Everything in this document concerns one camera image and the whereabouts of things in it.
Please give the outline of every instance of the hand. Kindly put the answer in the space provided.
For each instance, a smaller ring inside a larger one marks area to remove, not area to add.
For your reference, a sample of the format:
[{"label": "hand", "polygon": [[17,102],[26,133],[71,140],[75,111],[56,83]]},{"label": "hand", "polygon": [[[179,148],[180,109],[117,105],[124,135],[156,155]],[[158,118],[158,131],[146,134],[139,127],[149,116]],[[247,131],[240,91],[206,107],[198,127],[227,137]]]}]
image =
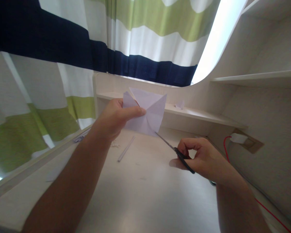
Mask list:
[{"label": "hand", "polygon": [[139,106],[123,108],[123,99],[113,99],[95,121],[89,134],[111,142],[128,120],[145,114],[146,110]]},{"label": "hand", "polygon": [[[194,159],[189,157],[189,150],[196,150]],[[226,161],[214,146],[205,138],[184,138],[178,144],[178,150],[184,154],[186,163],[201,176],[218,184],[235,186],[243,182],[240,174]],[[180,159],[169,162],[171,167],[187,170]]]}]

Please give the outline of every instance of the curtain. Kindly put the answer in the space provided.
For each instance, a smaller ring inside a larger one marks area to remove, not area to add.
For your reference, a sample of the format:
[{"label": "curtain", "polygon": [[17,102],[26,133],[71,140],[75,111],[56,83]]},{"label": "curtain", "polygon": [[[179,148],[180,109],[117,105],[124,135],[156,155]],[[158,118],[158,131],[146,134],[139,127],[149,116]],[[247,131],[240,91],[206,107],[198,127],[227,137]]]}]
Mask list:
[{"label": "curtain", "polygon": [[95,70],[189,86],[219,3],[85,0]]},{"label": "curtain", "polygon": [[95,118],[94,72],[188,86],[219,0],[0,0],[0,171]]}]

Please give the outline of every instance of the navy blue stripe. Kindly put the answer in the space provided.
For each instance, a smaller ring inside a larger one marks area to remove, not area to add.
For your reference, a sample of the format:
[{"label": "navy blue stripe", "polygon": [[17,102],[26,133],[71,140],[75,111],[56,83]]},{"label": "navy blue stripe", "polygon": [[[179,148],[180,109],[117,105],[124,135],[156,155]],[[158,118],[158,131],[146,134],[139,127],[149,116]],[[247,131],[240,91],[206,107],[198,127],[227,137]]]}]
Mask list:
[{"label": "navy blue stripe", "polygon": [[190,85],[197,67],[110,50],[83,27],[41,9],[38,0],[0,0],[0,50],[174,86]]}]

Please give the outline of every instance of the scissor blade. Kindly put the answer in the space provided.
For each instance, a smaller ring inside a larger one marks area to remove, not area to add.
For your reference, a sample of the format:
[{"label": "scissor blade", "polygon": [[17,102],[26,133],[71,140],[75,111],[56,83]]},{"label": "scissor blade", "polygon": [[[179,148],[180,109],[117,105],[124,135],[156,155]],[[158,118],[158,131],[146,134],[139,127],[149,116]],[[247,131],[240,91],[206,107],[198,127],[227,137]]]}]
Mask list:
[{"label": "scissor blade", "polygon": [[170,145],[165,139],[162,138],[162,136],[160,136],[157,132],[155,132],[167,145],[169,145],[174,151],[174,147],[172,145]]}]

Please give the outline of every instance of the person's left hand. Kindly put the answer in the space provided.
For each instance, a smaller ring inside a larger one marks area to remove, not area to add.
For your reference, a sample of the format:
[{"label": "person's left hand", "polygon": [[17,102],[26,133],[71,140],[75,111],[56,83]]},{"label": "person's left hand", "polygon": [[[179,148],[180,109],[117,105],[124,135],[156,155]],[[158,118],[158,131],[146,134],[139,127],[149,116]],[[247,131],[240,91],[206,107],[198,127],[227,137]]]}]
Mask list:
[{"label": "person's left hand", "polygon": [[146,110],[139,106],[123,108],[123,99],[112,99],[95,121],[89,134],[113,141],[128,120],[145,114]]}]

